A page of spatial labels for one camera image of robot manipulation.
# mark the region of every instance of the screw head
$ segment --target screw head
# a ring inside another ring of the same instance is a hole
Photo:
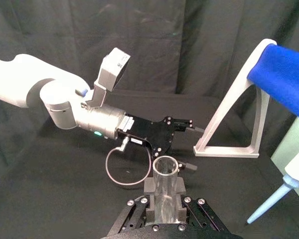
[[[159,225],[154,225],[151,228],[154,232],[157,232],[159,230]]]
[[[186,203],[190,203],[191,198],[190,198],[190,197],[186,197],[186,198],[184,198],[184,201],[185,201]]]
[[[147,198],[142,198],[141,199],[141,203],[147,203],[148,202],[148,199]]]
[[[178,230],[180,230],[181,232],[185,231],[186,226],[184,224],[179,224],[178,225]]]
[[[134,200],[128,200],[128,206],[133,206],[134,205]]]
[[[200,199],[198,199],[197,201],[198,201],[198,203],[199,203],[200,205],[205,204],[205,199],[203,199],[203,198],[200,198]]]

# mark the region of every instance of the gray cable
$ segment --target gray cable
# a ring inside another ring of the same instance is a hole
[[[123,186],[132,186],[132,185],[136,185],[136,184],[139,184],[139,183],[143,182],[143,181],[149,176],[149,174],[150,174],[150,170],[151,170],[151,155],[150,155],[150,151],[149,151],[149,149],[146,148],[146,150],[147,150],[147,152],[148,152],[148,156],[149,156],[149,170],[148,170],[147,174],[145,175],[145,177],[144,177],[143,179],[141,179],[140,181],[137,181],[137,182],[134,182],[134,183],[121,183],[121,182],[119,182],[119,181],[116,181],[116,180],[111,176],[111,174],[110,174],[110,172],[109,172],[109,168],[108,168],[109,157],[110,157],[111,153],[113,153],[115,150],[120,151],[120,147],[113,148],[113,149],[108,153],[108,155],[106,156],[106,160],[105,160],[105,169],[106,169],[106,172],[107,172],[109,178],[110,178],[113,182],[115,182],[115,183],[117,183],[117,184],[119,184],[119,185],[123,185]]]

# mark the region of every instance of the transparent cylinder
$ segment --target transparent cylinder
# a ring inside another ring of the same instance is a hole
[[[161,156],[153,162],[154,223],[177,223],[177,174],[178,162],[173,157]]]

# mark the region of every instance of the white stand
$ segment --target white stand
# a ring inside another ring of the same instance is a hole
[[[204,132],[204,135],[202,136],[202,138],[199,139],[196,146],[194,146],[195,156],[258,158],[259,146],[264,129],[264,123],[266,119],[266,113],[270,96],[257,87],[256,115],[251,144],[248,147],[218,147],[207,146],[207,143],[210,141],[217,127],[224,119],[228,111],[232,108],[234,103],[244,93],[245,90],[247,90],[251,85],[253,85],[253,82],[248,80],[247,76],[250,73],[250,71],[254,68],[254,66],[257,64],[263,51],[269,44],[276,45],[277,43],[271,39],[262,40],[247,59],[246,63],[240,70],[238,76],[236,77],[232,86],[227,92],[225,98],[218,107],[213,118],[209,122]]]

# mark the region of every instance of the black backdrop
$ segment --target black backdrop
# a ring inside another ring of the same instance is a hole
[[[263,38],[299,51],[299,0],[0,0],[0,59],[31,54],[90,86],[119,47],[132,58],[118,89],[222,99]],[[250,89],[235,105],[249,128],[254,99]],[[0,101],[0,173],[47,117]],[[269,155],[294,119],[271,100]]]

